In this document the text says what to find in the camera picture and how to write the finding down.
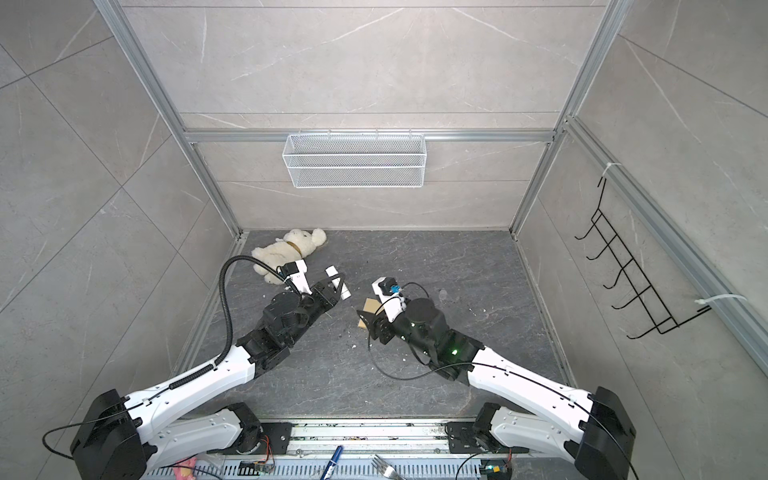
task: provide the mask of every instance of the dark gray floor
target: dark gray floor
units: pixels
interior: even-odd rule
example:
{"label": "dark gray floor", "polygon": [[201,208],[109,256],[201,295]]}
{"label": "dark gray floor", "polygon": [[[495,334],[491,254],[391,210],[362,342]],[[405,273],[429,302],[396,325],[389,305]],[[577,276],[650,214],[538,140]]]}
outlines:
{"label": "dark gray floor", "polygon": [[[284,231],[254,231],[243,253],[272,243]],[[522,262],[509,233],[499,231],[329,231],[328,242],[306,259],[310,285],[336,265],[352,296],[323,315],[276,369],[208,402],[214,411],[245,402],[262,417],[328,415],[474,416],[490,393],[447,382],[437,375],[415,382],[387,379],[373,369],[367,332],[355,308],[374,297],[371,282],[394,276],[401,285],[421,283],[445,312],[449,325],[490,346],[512,362],[563,382]],[[235,339],[254,328],[262,308],[282,286],[263,281],[249,263],[233,268],[227,285]],[[413,296],[420,295],[417,287]],[[439,300],[439,291],[447,297]],[[216,356],[225,338],[215,316],[197,361]],[[377,362],[397,376],[425,372],[405,343],[373,344]]]}

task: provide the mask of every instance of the cable clip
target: cable clip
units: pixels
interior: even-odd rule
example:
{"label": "cable clip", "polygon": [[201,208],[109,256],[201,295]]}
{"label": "cable clip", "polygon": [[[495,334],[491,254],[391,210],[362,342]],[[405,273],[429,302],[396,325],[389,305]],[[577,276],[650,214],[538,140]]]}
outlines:
{"label": "cable clip", "polygon": [[744,300],[745,302],[749,301],[745,296],[736,295],[735,293],[723,293],[722,295],[715,295],[711,296],[710,298],[699,298],[698,300],[694,300],[694,302],[698,303],[699,305],[706,305],[713,300],[719,300],[721,298],[737,298],[739,300]]}
{"label": "cable clip", "polygon": [[608,172],[608,169],[613,167],[614,165],[621,165],[621,164],[615,164],[615,163],[612,163],[612,162],[606,163],[605,164],[605,170],[603,170],[603,174],[601,175],[601,177],[605,177],[605,174]]}

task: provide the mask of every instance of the plush toy ear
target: plush toy ear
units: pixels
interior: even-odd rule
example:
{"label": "plush toy ear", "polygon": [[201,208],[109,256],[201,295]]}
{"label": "plush toy ear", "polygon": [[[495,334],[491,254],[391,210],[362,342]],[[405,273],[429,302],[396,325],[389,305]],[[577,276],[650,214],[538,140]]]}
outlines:
{"label": "plush toy ear", "polygon": [[312,232],[312,243],[314,243],[316,247],[323,245],[327,238],[326,233],[320,228],[316,228]]}

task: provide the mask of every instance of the pen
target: pen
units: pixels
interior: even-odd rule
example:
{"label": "pen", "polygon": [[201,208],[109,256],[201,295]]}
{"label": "pen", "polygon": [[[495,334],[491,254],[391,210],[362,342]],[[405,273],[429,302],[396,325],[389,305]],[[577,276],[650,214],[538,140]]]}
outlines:
{"label": "pen", "polygon": [[339,463],[339,457],[341,456],[341,452],[344,450],[344,447],[339,445],[336,447],[336,451],[333,453],[333,456],[328,461],[328,465],[326,466],[326,469],[323,471],[323,476],[320,477],[320,480],[328,480],[331,478],[331,475],[333,474],[333,469],[336,468],[336,465]]}

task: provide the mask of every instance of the white teddy bear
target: white teddy bear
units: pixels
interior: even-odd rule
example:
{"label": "white teddy bear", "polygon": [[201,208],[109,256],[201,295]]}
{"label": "white teddy bear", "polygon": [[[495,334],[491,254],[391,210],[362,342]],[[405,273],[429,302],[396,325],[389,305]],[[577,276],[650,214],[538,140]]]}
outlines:
{"label": "white teddy bear", "polygon": [[[320,228],[316,228],[312,233],[294,228],[286,233],[285,237],[276,238],[272,245],[254,248],[250,254],[276,269],[286,263],[306,258],[325,242],[326,233]],[[268,283],[282,283],[273,274],[267,275],[266,270],[258,265],[253,265],[253,269],[259,275],[264,275],[264,280]]]}

